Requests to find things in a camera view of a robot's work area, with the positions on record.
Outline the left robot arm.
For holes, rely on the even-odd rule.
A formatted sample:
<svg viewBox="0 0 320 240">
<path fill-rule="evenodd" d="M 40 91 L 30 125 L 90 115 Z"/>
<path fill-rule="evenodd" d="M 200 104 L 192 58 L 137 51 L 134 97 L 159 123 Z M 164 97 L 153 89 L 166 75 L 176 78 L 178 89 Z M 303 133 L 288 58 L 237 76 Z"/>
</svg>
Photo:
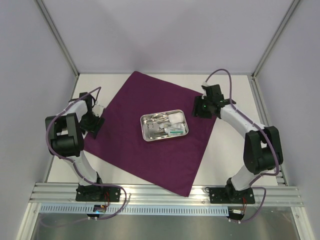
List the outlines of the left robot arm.
<svg viewBox="0 0 320 240">
<path fill-rule="evenodd" d="M 84 134 L 96 138 L 105 121 L 94 114 L 95 103 L 90 93 L 82 92 L 60 114 L 48 116 L 45 128 L 49 152 L 67 162 L 78 177 L 77 195 L 98 201 L 104 197 L 105 188 L 84 153 Z"/>
</svg>

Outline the surgical scissors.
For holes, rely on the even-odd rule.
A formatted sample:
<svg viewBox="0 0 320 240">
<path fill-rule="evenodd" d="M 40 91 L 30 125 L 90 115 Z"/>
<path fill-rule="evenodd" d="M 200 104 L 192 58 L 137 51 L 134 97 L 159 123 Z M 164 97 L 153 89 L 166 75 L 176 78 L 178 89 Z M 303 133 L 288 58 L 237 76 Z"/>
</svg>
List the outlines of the surgical scissors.
<svg viewBox="0 0 320 240">
<path fill-rule="evenodd" d="M 165 114 L 153 114 L 150 118 L 146 119 L 146 125 L 148 129 L 152 129 L 154 124 L 162 122 L 167 116 Z"/>
</svg>

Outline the stainless steel tray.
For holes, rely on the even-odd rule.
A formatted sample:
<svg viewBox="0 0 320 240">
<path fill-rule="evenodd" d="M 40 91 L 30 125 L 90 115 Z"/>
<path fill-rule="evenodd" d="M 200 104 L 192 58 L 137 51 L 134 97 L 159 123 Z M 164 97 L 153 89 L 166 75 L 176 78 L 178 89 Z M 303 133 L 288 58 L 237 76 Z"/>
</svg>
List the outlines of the stainless steel tray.
<svg viewBox="0 0 320 240">
<path fill-rule="evenodd" d="M 183 137 L 189 133 L 185 114 L 180 109 L 142 115 L 140 125 L 146 142 Z"/>
</svg>

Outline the purple cloth mat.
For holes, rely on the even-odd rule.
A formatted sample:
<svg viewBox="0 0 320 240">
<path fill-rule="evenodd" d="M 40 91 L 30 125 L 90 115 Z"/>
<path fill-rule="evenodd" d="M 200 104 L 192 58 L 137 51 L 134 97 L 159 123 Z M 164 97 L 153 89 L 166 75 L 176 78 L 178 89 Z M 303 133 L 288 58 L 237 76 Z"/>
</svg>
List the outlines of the purple cloth mat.
<svg viewBox="0 0 320 240">
<path fill-rule="evenodd" d="M 97 136 L 88 134 L 84 149 L 124 171 L 183 197 L 196 178 L 215 119 L 192 114 L 194 90 L 133 72 L 102 113 Z M 181 110 L 189 132 L 185 136 L 145 141 L 143 115 Z"/>
</svg>

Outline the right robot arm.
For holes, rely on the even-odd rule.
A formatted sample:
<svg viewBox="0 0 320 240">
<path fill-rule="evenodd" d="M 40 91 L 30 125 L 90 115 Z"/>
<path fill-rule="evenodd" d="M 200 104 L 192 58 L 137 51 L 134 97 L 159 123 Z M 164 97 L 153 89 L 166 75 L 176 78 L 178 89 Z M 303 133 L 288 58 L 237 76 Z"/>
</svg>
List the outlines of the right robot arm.
<svg viewBox="0 0 320 240">
<path fill-rule="evenodd" d="M 244 165 L 224 187 L 225 196 L 232 203 L 249 195 L 251 185 L 268 171 L 279 171 L 283 163 L 280 134 L 276 127 L 258 124 L 247 117 L 231 98 L 225 99 L 221 87 L 202 84 L 204 94 L 195 97 L 192 115 L 205 119 L 219 118 L 231 125 L 243 138 Z"/>
</svg>

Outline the green white sachet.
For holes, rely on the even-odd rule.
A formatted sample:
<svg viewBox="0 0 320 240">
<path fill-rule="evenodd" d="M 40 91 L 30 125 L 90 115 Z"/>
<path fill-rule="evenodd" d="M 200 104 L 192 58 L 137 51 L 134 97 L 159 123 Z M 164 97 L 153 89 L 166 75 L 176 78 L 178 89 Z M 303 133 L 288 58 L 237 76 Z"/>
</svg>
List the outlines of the green white sachet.
<svg viewBox="0 0 320 240">
<path fill-rule="evenodd" d="M 173 137 L 173 136 L 183 136 L 186 134 L 186 130 L 182 127 L 167 127 L 164 129 L 165 133 L 167 133 L 167 135 L 169 137 Z"/>
</svg>

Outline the gauze pad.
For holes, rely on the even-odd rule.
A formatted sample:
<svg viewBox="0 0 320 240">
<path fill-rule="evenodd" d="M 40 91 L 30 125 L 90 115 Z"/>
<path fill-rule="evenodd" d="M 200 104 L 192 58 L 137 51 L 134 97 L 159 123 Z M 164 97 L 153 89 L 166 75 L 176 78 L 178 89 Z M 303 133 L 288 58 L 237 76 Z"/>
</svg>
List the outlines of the gauze pad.
<svg viewBox="0 0 320 240">
<path fill-rule="evenodd" d="M 176 112 L 168 115 L 168 120 L 171 124 L 178 124 L 184 122 L 184 115 L 182 112 Z"/>
</svg>

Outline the blister packet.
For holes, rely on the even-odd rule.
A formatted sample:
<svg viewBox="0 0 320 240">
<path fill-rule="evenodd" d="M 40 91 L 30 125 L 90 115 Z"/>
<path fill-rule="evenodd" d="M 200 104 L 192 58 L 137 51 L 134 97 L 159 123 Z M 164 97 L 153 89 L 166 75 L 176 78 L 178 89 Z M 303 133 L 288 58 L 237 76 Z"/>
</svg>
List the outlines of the blister packet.
<svg viewBox="0 0 320 240">
<path fill-rule="evenodd" d="M 160 129 L 165 129 L 165 128 L 169 128 L 172 126 L 172 123 L 169 120 L 163 121 L 161 123 L 159 123 L 159 128 Z"/>
</svg>

